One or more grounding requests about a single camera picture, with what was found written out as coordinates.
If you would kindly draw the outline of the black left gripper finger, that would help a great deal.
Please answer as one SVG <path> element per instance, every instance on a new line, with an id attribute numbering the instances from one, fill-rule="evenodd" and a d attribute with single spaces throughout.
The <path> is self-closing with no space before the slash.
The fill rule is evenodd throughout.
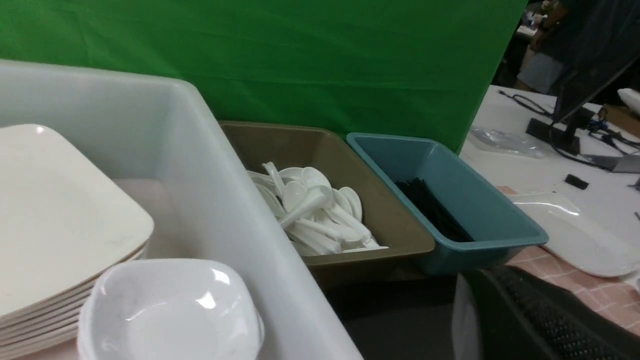
<path id="1" fill-rule="evenodd" d="M 457 275 L 452 314 L 457 360 L 637 360 L 638 335 L 569 290 L 515 266 Z"/>

